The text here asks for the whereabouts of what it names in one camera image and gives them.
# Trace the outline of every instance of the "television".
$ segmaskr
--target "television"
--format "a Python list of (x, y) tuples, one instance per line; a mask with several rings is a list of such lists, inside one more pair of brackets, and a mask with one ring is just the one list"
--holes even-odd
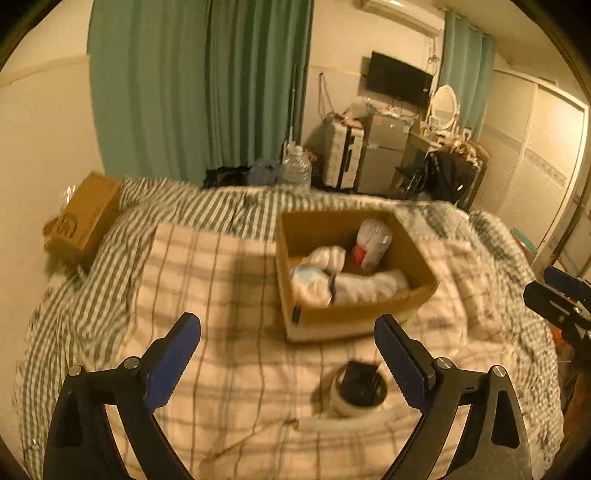
[(372, 92), (426, 108), (432, 81), (433, 75), (424, 70), (376, 51), (371, 54), (366, 88)]

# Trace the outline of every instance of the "ceiling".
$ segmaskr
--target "ceiling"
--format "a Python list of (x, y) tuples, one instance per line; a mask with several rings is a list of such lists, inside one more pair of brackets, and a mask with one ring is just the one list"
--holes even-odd
[(584, 100), (554, 44), (511, 0), (433, 0), (433, 4), (466, 17), (493, 36), (497, 52), (512, 69), (557, 82), (560, 88)]

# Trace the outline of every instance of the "mirror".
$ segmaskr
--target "mirror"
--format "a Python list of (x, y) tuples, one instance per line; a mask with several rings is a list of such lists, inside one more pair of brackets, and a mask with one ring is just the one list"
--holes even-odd
[(450, 85), (439, 87), (431, 99), (430, 116), (434, 120), (431, 124), (438, 130), (448, 130), (458, 115), (459, 108), (453, 88)]

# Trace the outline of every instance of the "brown cardboard box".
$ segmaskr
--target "brown cardboard box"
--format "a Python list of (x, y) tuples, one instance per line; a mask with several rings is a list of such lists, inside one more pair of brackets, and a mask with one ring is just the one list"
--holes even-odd
[(103, 237), (119, 216), (119, 187), (117, 180), (94, 172), (88, 175), (61, 215), (47, 225), (50, 231), (45, 250), (88, 270)]
[[(350, 306), (312, 308), (297, 305), (289, 272), (312, 250), (328, 245), (344, 247), (350, 257), (361, 223), (368, 218), (383, 221), (392, 231), (390, 248), (378, 271), (400, 269), (412, 290), (398, 292), (391, 299)], [(277, 277), (281, 308), (288, 339), (327, 340), (371, 333), (374, 321), (384, 313), (408, 316), (425, 303), (437, 289), (437, 279), (423, 255), (393, 213), (383, 210), (342, 210), (284, 212), (277, 221)], [(347, 261), (347, 273), (361, 274)]]

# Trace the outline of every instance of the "teal curtain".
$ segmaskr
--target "teal curtain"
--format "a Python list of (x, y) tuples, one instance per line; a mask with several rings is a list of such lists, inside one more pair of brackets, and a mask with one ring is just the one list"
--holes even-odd
[(496, 41), (476, 31), (465, 18), (446, 14), (439, 85), (451, 85), (460, 103), (460, 129), (480, 135), (495, 68)]
[[(313, 0), (95, 0), (88, 52), (107, 174), (201, 185), (299, 140)], [(290, 108), (292, 86), (295, 108)]]

